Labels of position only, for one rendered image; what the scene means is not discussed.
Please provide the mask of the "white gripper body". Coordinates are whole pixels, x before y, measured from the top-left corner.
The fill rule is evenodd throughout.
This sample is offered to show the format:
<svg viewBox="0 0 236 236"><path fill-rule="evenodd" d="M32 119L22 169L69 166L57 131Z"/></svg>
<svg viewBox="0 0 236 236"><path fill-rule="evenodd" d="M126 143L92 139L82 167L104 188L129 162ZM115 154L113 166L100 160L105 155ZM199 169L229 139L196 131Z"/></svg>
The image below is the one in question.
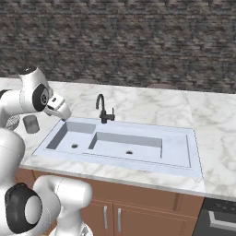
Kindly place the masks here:
<svg viewBox="0 0 236 236"><path fill-rule="evenodd" d="M45 107L45 112L48 115L56 116L62 120L67 120L71 117L71 111L66 103L63 103L58 109L54 110L51 106Z"/></svg>

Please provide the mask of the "black sink tap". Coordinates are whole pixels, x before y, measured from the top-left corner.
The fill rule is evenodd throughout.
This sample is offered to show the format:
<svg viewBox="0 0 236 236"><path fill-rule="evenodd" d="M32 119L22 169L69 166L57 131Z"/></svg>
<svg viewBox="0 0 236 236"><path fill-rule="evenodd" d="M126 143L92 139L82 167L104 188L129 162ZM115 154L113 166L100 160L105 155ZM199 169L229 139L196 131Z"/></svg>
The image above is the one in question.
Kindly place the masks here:
<svg viewBox="0 0 236 236"><path fill-rule="evenodd" d="M105 100L102 94L99 94L96 100L96 109L99 109L101 105L100 119L103 124L106 124L108 120L113 121L115 119L115 114L108 114L105 110Z"/></svg>

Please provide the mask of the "pale blue double sink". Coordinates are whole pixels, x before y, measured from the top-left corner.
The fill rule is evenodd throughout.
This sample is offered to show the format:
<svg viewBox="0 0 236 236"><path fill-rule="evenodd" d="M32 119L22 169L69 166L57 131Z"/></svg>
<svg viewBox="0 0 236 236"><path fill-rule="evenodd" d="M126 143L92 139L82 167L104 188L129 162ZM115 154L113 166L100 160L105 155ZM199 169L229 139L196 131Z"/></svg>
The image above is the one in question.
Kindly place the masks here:
<svg viewBox="0 0 236 236"><path fill-rule="evenodd" d="M34 154L203 178L190 128L70 118L58 122Z"/></svg>

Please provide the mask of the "brown cupboard door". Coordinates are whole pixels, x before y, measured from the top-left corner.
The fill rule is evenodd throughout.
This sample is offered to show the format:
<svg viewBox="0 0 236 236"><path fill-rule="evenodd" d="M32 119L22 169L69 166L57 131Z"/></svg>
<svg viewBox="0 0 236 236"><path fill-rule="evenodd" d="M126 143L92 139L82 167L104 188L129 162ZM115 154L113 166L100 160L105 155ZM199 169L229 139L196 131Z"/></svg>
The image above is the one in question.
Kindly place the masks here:
<svg viewBox="0 0 236 236"><path fill-rule="evenodd" d="M117 210L122 209L118 232ZM192 236L196 218L137 206L113 205L115 236Z"/></svg>
<svg viewBox="0 0 236 236"><path fill-rule="evenodd" d="M107 206L108 229L104 227L103 207ZM81 216L91 228L94 236L113 236L112 202L93 199L89 206L81 210Z"/></svg>

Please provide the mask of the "brown false drawer front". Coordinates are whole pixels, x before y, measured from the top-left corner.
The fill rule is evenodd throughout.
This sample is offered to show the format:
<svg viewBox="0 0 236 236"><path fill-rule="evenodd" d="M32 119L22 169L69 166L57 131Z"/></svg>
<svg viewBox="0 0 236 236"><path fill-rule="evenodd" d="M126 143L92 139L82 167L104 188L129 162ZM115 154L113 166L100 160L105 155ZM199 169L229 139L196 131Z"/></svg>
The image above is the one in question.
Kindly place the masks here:
<svg viewBox="0 0 236 236"><path fill-rule="evenodd" d="M174 216L198 218L204 202L202 196L121 183L109 183L75 176L72 176L72 179L89 183L93 190L94 200L107 200L126 207L137 207Z"/></svg>

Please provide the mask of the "black dishwasher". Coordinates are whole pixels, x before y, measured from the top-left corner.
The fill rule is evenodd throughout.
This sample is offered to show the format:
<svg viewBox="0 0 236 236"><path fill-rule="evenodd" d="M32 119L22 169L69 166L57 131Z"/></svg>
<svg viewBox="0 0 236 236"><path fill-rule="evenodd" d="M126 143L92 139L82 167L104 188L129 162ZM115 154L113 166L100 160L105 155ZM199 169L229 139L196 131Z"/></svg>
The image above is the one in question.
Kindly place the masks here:
<svg viewBox="0 0 236 236"><path fill-rule="evenodd" d="M205 198L192 236L236 236L236 231L212 228L209 211L213 211L218 220L236 223L236 202Z"/></svg>

